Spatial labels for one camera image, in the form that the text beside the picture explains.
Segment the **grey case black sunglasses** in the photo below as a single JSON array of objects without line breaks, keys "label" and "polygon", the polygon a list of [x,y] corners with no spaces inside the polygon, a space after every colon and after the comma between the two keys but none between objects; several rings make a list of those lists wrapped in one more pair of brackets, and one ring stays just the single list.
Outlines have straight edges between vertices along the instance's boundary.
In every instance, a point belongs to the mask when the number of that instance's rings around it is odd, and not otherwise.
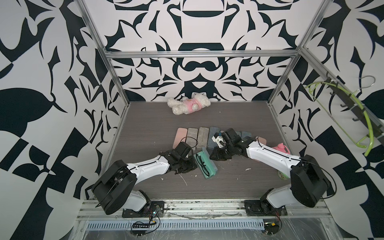
[{"label": "grey case black sunglasses", "polygon": [[252,134],[250,132],[241,131],[241,138],[244,139],[246,137],[252,137]]}]

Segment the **teal case black sunglasses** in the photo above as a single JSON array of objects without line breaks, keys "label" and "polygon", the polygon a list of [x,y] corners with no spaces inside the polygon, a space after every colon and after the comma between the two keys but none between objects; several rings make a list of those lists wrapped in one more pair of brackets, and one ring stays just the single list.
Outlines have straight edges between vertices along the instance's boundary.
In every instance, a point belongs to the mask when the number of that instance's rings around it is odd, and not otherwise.
[{"label": "teal case black sunglasses", "polygon": [[198,129],[188,128],[186,144],[188,144],[192,149],[195,149],[198,144]]}]

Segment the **grey teal case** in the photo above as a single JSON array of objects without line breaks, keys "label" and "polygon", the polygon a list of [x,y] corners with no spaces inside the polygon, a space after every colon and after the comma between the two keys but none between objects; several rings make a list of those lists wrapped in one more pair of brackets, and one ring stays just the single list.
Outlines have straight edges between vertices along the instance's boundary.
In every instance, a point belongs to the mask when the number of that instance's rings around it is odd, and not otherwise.
[{"label": "grey teal case", "polygon": [[194,159],[205,179],[210,179],[217,174],[218,168],[214,161],[210,159],[209,153],[205,147],[203,147],[200,152],[194,154]]}]

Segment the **pink case red glasses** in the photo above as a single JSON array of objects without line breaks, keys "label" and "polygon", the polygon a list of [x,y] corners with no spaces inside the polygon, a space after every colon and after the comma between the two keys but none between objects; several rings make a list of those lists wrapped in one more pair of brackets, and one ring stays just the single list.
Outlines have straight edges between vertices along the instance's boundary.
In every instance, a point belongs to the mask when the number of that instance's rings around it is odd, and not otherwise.
[{"label": "pink case red glasses", "polygon": [[175,149],[179,145],[180,142],[184,142],[186,140],[187,133],[188,133],[188,129],[186,129],[186,128],[178,128],[177,129],[174,143],[173,143],[173,149]]}]

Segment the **grey case white glasses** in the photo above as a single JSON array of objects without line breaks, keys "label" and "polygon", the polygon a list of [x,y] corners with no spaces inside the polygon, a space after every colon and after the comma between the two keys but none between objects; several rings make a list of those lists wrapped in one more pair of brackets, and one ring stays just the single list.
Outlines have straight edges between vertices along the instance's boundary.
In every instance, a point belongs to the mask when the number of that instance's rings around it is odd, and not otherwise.
[{"label": "grey case white glasses", "polygon": [[217,143],[215,142],[215,135],[220,133],[220,128],[211,126],[209,129],[209,137],[208,137],[208,142],[207,142],[207,149],[208,150],[213,150],[215,147],[217,147]]}]

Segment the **pink case purple glasses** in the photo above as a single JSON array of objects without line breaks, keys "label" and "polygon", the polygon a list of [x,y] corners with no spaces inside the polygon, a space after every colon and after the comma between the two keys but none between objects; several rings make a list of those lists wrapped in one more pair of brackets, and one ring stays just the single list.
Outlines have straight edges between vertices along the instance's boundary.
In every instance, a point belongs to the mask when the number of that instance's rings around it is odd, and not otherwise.
[{"label": "pink case purple glasses", "polygon": [[266,145],[267,144],[267,140],[262,138],[262,137],[257,137],[257,140],[262,144],[262,145]]}]

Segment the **teal case yellow glasses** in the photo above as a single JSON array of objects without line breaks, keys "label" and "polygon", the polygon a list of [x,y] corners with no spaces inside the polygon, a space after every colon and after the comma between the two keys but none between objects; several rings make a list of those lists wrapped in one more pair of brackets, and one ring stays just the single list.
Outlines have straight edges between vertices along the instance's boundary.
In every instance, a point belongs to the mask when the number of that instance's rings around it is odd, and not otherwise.
[{"label": "teal case yellow glasses", "polygon": [[210,129],[207,127],[200,127],[198,131],[198,144],[196,146],[196,150],[201,151],[203,148],[207,147],[208,138],[209,138]]}]

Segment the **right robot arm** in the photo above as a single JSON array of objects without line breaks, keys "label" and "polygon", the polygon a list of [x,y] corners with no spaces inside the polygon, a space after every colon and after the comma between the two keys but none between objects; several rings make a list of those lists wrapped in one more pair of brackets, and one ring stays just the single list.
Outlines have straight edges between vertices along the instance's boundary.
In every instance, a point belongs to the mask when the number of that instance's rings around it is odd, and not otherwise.
[{"label": "right robot arm", "polygon": [[215,133],[212,140],[216,146],[210,155],[211,160],[226,161],[239,155],[264,163],[290,179],[288,185],[271,189],[261,197],[260,203],[265,209],[279,209],[291,204],[313,208],[332,187],[327,172],[312,156],[283,153],[257,138],[241,138],[233,129]]}]

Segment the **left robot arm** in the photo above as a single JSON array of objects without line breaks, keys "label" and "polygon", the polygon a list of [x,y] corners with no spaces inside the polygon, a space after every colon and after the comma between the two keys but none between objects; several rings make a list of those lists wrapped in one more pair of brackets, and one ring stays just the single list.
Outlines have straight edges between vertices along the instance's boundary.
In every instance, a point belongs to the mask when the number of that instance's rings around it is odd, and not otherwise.
[{"label": "left robot arm", "polygon": [[102,207],[106,215],[120,209],[141,212],[151,200],[143,191],[134,191],[135,185],[155,176],[171,172],[185,174],[197,168],[192,148],[180,142],[176,148],[139,163],[114,162],[92,186],[97,199],[96,207]]}]

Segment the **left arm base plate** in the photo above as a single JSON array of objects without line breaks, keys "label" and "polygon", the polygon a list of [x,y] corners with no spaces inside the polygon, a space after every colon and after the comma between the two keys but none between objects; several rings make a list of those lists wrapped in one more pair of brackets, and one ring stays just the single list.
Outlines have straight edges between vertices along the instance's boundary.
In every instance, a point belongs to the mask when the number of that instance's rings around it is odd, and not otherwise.
[{"label": "left arm base plate", "polygon": [[155,215],[162,217],[164,215],[164,208],[164,201],[151,201],[146,203],[138,212],[123,209],[122,218],[149,218]]}]

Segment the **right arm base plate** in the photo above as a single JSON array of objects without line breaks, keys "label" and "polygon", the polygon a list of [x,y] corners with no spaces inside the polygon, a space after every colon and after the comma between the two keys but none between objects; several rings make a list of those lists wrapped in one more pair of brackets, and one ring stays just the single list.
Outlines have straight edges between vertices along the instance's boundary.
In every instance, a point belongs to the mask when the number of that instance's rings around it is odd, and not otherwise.
[{"label": "right arm base plate", "polygon": [[245,210],[248,216],[286,216],[287,211],[285,207],[279,209],[274,208],[267,201],[261,200],[245,200]]}]

